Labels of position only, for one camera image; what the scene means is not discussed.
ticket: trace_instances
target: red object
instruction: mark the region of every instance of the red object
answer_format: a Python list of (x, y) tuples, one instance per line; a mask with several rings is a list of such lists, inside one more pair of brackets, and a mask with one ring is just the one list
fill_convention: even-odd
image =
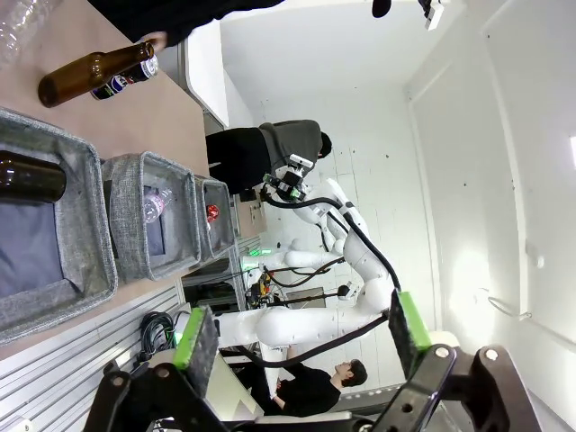
[(218, 208), (217, 205), (214, 204), (210, 204), (206, 206), (206, 216), (207, 216), (207, 220), (208, 222), (214, 222), (218, 219), (218, 216), (220, 216), (220, 209)]

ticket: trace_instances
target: screw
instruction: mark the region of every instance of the screw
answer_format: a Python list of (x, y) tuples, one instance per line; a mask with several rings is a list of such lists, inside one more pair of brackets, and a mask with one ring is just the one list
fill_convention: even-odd
[(493, 349), (489, 349), (486, 351), (486, 357), (493, 362), (498, 358), (498, 353)]
[(434, 354), (436, 354), (440, 358), (447, 358), (448, 356), (450, 356), (450, 352), (443, 346), (438, 348)]
[(156, 371), (156, 375), (160, 378), (167, 378), (170, 375), (170, 372), (167, 369), (161, 368)]
[(112, 378), (112, 384), (116, 387), (120, 387), (124, 383), (124, 379), (121, 376), (116, 376)]

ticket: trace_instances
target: person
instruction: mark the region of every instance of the person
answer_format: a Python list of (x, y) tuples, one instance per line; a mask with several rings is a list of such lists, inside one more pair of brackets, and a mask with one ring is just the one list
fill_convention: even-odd
[(88, 0), (132, 42), (153, 40), (160, 51), (186, 39), (193, 29), (234, 11), (250, 11), (283, 0)]
[[(288, 358), (294, 355), (291, 346), (288, 348)], [(265, 416), (308, 417), (327, 412), (337, 404), (343, 388), (361, 385), (368, 378), (360, 360), (336, 365), (332, 376), (302, 363), (285, 369), (294, 379), (279, 382), (273, 398), (270, 397), (263, 368), (250, 364), (237, 373), (242, 385), (247, 390), (251, 389), (250, 394)]]
[(206, 137), (210, 175), (231, 194), (259, 185), (264, 174), (287, 165), (295, 154), (314, 164), (332, 151), (329, 136), (313, 120), (264, 123), (258, 128), (229, 129)]

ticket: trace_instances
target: fabric bin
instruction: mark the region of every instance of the fabric bin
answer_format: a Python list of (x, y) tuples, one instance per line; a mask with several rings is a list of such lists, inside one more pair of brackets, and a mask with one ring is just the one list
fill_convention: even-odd
[[(197, 176), (195, 184), (202, 261), (205, 261), (214, 259), (234, 245), (230, 194), (225, 183), (212, 178)], [(220, 210), (220, 216), (212, 223), (209, 223), (206, 218), (206, 207), (210, 204), (215, 204)]]
[[(123, 280), (147, 277), (156, 281), (200, 261), (194, 174), (190, 170), (144, 152), (109, 159), (102, 172), (104, 182), (110, 182), (108, 221)], [(145, 186), (172, 190), (172, 202), (160, 216), (164, 255), (149, 253)]]
[[(31, 279), (41, 281), (47, 272), (55, 270), (57, 275), (48, 284), (32, 282), (3, 290), (0, 295), (2, 345), (92, 309), (114, 295), (118, 278), (106, 221), (100, 161), (95, 149), (57, 127), (1, 108), (0, 149), (57, 163), (67, 177), (66, 191), (54, 204), (2, 201), (2, 264), (29, 265), (29, 257), (38, 263), (30, 271)], [(26, 209), (32, 217), (37, 212), (44, 212), (42, 217), (48, 215), (49, 232), (30, 224), (26, 227), (18, 217), (5, 216), (6, 212), (20, 209)], [(14, 250), (14, 243), (20, 248), (18, 257), (8, 256), (2, 250)], [(47, 243), (53, 244), (53, 248), (47, 249)], [(20, 278), (14, 278), (15, 285), (20, 282)]]

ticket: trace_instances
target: gray shirt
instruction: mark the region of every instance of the gray shirt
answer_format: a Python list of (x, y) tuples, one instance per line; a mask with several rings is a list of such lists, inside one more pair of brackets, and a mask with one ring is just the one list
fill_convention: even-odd
[(298, 155), (316, 164), (322, 149), (320, 126), (313, 120), (292, 120), (264, 123), (259, 128), (264, 135), (272, 173)]

